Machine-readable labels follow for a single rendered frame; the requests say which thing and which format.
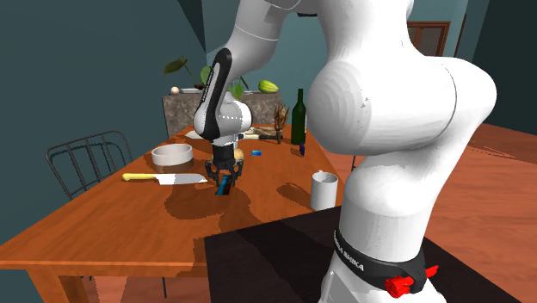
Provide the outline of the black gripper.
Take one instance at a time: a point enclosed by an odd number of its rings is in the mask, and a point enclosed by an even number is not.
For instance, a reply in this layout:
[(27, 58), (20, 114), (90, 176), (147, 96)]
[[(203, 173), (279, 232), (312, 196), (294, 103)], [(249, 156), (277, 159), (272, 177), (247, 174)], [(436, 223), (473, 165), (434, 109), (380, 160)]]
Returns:
[(242, 175), (243, 160), (235, 160), (233, 145), (218, 146), (212, 145), (213, 161), (205, 162), (205, 169), (210, 179), (219, 185), (220, 169), (229, 169), (231, 174), (231, 185), (234, 186), (237, 179)]

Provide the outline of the blue and black flat block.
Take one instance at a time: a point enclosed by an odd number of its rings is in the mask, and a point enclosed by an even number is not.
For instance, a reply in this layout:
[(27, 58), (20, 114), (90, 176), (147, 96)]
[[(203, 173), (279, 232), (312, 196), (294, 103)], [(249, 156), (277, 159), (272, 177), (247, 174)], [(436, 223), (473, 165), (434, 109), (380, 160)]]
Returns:
[(233, 182), (233, 179), (231, 175), (223, 175), (215, 194), (216, 195), (229, 195), (232, 182)]

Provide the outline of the white round bowl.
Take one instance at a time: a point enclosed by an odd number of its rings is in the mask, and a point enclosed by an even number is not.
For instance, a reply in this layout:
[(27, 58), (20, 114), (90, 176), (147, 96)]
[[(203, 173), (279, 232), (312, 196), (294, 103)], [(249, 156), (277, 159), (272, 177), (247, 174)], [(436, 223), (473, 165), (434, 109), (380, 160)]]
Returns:
[(158, 166), (177, 166), (194, 159), (193, 147), (188, 144), (168, 144), (151, 151), (152, 162)]

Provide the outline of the marble sideboard with plant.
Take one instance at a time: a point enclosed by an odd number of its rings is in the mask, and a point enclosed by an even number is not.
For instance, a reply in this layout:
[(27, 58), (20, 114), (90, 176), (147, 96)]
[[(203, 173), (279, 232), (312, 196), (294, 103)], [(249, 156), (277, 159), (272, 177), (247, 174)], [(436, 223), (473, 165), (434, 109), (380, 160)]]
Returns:
[[(193, 123), (194, 112), (200, 103), (210, 70), (210, 66), (206, 65), (201, 68), (200, 75), (196, 76), (186, 66), (187, 62), (188, 60), (181, 56), (164, 67), (164, 75), (184, 69), (194, 79), (194, 88), (173, 87), (170, 93), (162, 98), (166, 128), (170, 137)], [(269, 87), (269, 92), (247, 91), (248, 85), (239, 77), (228, 86), (225, 96), (244, 103), (250, 109), (254, 124), (273, 124), (275, 108), (282, 104), (282, 96), (274, 85), (270, 84)]]

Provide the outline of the brown spiky figure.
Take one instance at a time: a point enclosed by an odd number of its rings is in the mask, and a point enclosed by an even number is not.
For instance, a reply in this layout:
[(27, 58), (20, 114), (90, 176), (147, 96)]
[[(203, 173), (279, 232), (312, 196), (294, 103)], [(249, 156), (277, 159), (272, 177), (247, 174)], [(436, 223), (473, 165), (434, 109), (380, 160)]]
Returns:
[(287, 108), (282, 102), (275, 105), (275, 114), (274, 114), (274, 128), (276, 131), (276, 139), (278, 143), (281, 143), (282, 129), (287, 124), (289, 114), (289, 108)]

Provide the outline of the dark green bottle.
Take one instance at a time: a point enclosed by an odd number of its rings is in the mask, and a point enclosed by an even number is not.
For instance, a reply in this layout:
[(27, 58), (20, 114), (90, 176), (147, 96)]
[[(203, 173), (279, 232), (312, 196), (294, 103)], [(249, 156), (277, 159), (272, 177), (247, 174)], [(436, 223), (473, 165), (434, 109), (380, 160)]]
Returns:
[(306, 141), (306, 106), (303, 102), (304, 90), (298, 89), (297, 102), (292, 112), (291, 143), (304, 144)]

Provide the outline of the dark robot stand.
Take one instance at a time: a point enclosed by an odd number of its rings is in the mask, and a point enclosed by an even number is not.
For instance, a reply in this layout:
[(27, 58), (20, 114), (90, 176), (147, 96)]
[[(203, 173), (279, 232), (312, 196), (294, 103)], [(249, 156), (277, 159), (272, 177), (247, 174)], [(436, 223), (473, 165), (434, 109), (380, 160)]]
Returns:
[[(318, 303), (340, 207), (207, 237), (211, 303)], [(435, 288), (447, 303), (521, 303), (424, 239)]]

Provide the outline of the white mug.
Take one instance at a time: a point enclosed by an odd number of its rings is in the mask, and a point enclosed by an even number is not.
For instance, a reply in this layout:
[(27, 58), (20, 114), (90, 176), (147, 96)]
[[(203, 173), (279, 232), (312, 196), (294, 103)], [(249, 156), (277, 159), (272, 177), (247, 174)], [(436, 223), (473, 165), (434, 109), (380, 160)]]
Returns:
[(312, 175), (310, 205), (313, 210), (325, 210), (336, 205), (338, 181), (336, 175), (322, 170)]

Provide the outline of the wooden table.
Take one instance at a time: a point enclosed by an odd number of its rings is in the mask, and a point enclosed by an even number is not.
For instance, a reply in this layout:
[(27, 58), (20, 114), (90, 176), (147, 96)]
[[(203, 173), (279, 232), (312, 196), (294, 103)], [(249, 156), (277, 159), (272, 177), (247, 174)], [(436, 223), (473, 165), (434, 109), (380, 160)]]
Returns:
[(240, 147), (244, 169), (229, 195), (213, 182), (161, 186), (115, 173), (0, 245), (0, 269), (27, 271), (45, 303), (89, 303), (86, 275), (205, 276), (205, 237), (309, 213), (312, 175), (332, 171), (313, 138), (304, 157), (288, 141)]

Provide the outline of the brown framed door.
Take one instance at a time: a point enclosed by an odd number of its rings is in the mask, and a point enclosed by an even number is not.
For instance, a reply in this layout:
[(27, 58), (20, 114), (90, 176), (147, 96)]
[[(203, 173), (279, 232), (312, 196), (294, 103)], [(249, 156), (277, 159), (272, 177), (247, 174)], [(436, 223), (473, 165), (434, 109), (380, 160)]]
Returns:
[(442, 56), (450, 22), (407, 22), (413, 46), (425, 56)]

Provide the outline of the yellow handled cleaver knife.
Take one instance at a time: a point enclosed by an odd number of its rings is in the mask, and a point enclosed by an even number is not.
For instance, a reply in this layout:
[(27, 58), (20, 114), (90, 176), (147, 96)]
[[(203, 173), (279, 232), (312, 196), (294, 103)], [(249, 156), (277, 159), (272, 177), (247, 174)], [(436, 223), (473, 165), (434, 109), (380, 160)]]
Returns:
[(207, 179), (203, 175), (197, 173), (124, 173), (122, 179), (124, 181), (155, 179), (160, 185), (182, 185), (207, 182)]

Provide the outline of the black handled kitchen tool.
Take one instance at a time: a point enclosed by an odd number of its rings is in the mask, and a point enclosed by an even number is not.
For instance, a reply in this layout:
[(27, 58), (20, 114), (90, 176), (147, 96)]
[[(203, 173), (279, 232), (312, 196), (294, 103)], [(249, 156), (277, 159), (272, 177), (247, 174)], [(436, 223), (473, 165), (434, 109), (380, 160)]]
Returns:
[(251, 128), (242, 133), (243, 139), (281, 139), (281, 136), (274, 129)]

